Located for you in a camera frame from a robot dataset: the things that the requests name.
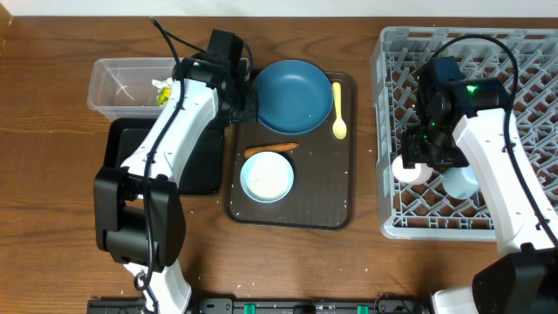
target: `dish rack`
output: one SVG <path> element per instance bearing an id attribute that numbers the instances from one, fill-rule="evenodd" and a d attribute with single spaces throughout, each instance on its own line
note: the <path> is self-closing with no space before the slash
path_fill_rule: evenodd
<path id="1" fill-rule="evenodd" d="M 514 53 L 519 86 L 514 103 L 517 127 L 543 189 L 558 210 L 558 31 L 388 27 L 371 56 L 372 94 L 376 109 L 376 163 L 380 230 L 394 239 L 495 241 L 493 224 L 481 193 L 455 200 L 434 171 L 423 185 L 393 177 L 391 163 L 401 154 L 400 137 L 418 124 L 416 70 L 444 43 L 465 34 L 499 39 Z M 486 40 L 466 39 L 440 54 L 454 56 L 466 79 L 498 77 L 509 90 L 513 69 L 507 55 Z"/>

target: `robotic arm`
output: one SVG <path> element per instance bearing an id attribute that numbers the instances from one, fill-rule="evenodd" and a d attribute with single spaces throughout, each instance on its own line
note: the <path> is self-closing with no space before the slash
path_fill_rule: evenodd
<path id="1" fill-rule="evenodd" d="M 554 313 L 558 311 L 558 254 L 541 228 L 506 151 L 504 107 L 496 78 L 463 81 L 455 58 L 433 58 L 418 70 L 421 126 L 404 133 L 404 165 L 471 165 L 493 218 L 497 263 L 472 285 L 432 296 L 435 314 Z M 509 132 L 525 181 L 546 224 L 558 234 L 558 216 L 527 159 L 512 116 Z"/>
<path id="2" fill-rule="evenodd" d="M 225 127 L 257 121 L 257 100 L 248 82 L 251 65 L 241 59 L 243 46 L 235 34 L 214 30 L 208 50 L 184 58 L 179 65 L 186 73 L 184 100 L 156 147 L 148 173 L 155 247 L 153 276 L 144 291 L 150 311 L 184 313 L 191 296 L 178 262 L 186 222 L 177 184 L 202 131 L 209 124 Z M 169 75 L 180 79 L 177 71 L 175 68 Z M 143 198 L 147 156 L 179 100 L 180 81 L 175 80 L 165 109 L 135 152 L 118 168 L 102 167 L 95 178 L 98 247 L 135 276 L 147 273 L 150 258 L 146 216 L 144 211 L 127 206 L 126 201 Z"/>

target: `blue plate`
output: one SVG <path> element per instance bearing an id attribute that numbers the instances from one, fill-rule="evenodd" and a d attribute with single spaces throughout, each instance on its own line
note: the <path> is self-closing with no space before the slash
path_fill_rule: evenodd
<path id="1" fill-rule="evenodd" d="M 274 63 L 255 78 L 260 122 L 283 134 L 307 133 L 330 115 L 331 82 L 314 65 L 299 60 Z"/>

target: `plastic box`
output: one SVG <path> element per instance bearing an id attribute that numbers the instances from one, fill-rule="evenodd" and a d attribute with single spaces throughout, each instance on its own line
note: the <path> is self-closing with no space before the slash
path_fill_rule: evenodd
<path id="1" fill-rule="evenodd" d="M 518 60 L 520 83 L 515 116 L 521 142 L 555 209 L 558 208 L 558 31 L 435 27 L 388 27 L 371 56 L 373 105 L 378 130 L 376 164 L 381 232 L 388 238 L 494 241 L 492 220 L 482 195 L 452 199 L 438 172 L 423 185 L 397 181 L 391 162 L 400 154 L 400 136 L 419 122 L 413 110 L 414 73 L 444 43 L 478 33 L 498 38 Z M 496 76 L 506 88 L 513 70 L 498 46 L 482 39 L 453 44 L 441 57 L 453 55 L 466 78 Z"/>
<path id="2" fill-rule="evenodd" d="M 157 105 L 152 79 L 171 77 L 173 58 L 103 58 L 95 62 L 87 105 L 109 120 L 156 119 L 163 107 Z"/>

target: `spoon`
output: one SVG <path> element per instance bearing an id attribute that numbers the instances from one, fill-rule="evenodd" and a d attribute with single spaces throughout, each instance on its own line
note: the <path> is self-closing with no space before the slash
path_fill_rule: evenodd
<path id="1" fill-rule="evenodd" d="M 347 125 L 341 118 L 341 84 L 335 82 L 333 88 L 333 102 L 335 104 L 335 115 L 337 118 L 333 123 L 333 134 L 338 139 L 342 140 L 347 136 Z"/>

